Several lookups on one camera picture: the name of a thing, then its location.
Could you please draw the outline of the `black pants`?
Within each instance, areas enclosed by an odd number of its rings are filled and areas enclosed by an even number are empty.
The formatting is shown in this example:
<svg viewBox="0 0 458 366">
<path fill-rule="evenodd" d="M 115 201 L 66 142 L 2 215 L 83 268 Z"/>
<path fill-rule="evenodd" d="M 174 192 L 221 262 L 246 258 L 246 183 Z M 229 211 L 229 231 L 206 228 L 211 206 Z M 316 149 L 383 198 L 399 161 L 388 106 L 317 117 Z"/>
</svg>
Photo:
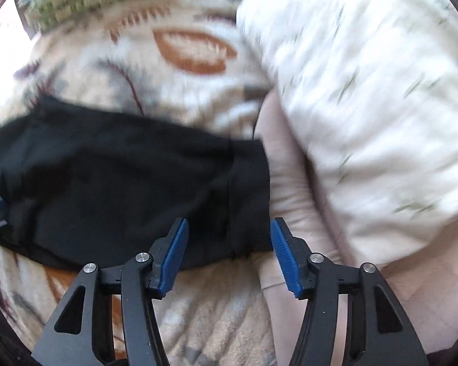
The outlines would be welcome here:
<svg viewBox="0 0 458 366">
<path fill-rule="evenodd" d="M 180 217 L 182 268 L 272 248 L 260 141 L 50 97 L 0 127 L 0 198 L 0 245 L 53 268 L 124 264 Z"/>
</svg>

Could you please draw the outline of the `white floral pillow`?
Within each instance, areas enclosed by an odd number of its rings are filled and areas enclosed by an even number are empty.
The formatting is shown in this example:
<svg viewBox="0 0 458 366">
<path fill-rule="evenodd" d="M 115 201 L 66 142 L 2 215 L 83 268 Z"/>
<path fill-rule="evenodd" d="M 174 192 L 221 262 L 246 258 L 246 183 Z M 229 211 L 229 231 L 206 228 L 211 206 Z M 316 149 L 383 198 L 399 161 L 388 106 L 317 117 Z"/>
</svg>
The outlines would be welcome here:
<svg viewBox="0 0 458 366">
<path fill-rule="evenodd" d="M 458 218 L 450 0 L 243 0 L 237 24 L 354 261 L 401 260 Z"/>
</svg>

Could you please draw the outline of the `leaf-patterned beige blanket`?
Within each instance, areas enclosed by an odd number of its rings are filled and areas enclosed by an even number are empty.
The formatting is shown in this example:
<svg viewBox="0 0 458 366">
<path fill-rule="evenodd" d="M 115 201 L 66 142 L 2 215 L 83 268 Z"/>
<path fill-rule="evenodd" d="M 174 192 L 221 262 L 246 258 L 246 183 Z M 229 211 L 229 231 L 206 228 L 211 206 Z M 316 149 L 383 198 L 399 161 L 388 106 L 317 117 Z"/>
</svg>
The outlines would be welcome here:
<svg viewBox="0 0 458 366">
<path fill-rule="evenodd" d="M 50 97 L 257 140 L 271 86 L 236 27 L 240 2 L 128 0 L 38 35 L 29 63 L 1 95 L 0 127 Z M 271 321 L 250 256 L 188 269 L 181 263 L 173 288 L 153 302 L 167 365 L 274 364 Z M 41 365 L 35 345 L 84 266 L 53 268 L 0 245 L 0 365 Z M 125 359 L 119 296 L 112 325 L 115 356 Z"/>
</svg>

